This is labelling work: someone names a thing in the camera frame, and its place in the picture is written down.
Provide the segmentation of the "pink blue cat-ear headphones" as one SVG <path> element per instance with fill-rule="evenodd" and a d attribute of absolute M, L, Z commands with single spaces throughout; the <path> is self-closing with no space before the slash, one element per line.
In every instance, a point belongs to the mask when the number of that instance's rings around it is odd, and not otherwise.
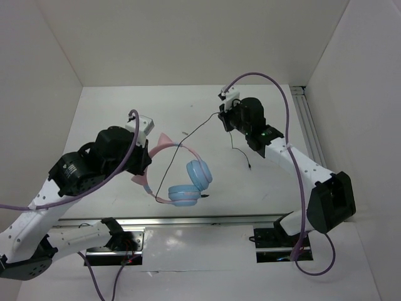
<path fill-rule="evenodd" d="M 208 190 L 213 182 L 213 176 L 206 161 L 201 158 L 199 153 L 180 142 L 173 141 L 168 135 L 162 133 L 159 136 L 157 145 L 153 147 L 149 154 L 153 159 L 163 151 L 173 150 L 172 158 L 165 172 L 160 178 L 160 183 L 157 188 L 153 188 L 148 179 L 148 169 L 145 170 L 142 176 L 133 176 L 132 182 L 141 186 L 144 191 L 159 204 L 169 204 L 175 207 L 195 206 L 198 200 L 207 197 L 204 192 Z M 187 161 L 184 167 L 184 172 L 176 170 L 172 171 L 170 186 L 167 189 L 166 196 L 161 196 L 161 188 L 174 160 L 177 158 L 180 150 L 186 151 L 192 156 L 192 159 Z"/>

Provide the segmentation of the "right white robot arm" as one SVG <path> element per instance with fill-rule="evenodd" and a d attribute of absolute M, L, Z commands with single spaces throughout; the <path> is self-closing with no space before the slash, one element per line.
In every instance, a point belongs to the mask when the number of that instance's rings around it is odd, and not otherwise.
<path fill-rule="evenodd" d="M 345 172 L 334 173 L 292 146 L 269 125 L 261 102 L 254 97 L 240 100 L 219 95 L 219 119 L 225 131 L 240 132 L 247 145 L 297 178 L 301 209 L 274 222 L 273 238 L 281 246 L 310 231 L 327 234 L 356 213 L 352 182 Z"/>

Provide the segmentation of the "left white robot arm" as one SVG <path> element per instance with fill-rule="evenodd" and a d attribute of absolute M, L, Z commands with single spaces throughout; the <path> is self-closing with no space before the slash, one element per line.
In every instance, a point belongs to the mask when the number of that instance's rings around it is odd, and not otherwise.
<path fill-rule="evenodd" d="M 115 218 L 70 231 L 51 233 L 55 223 L 83 197 L 95 192 L 121 172 L 143 175 L 152 160 L 147 136 L 151 125 L 112 126 L 96 141 L 64 154 L 29 206 L 1 233 L 1 277 L 27 281 L 52 263 L 84 249 L 117 250 L 132 246 L 133 236 Z"/>

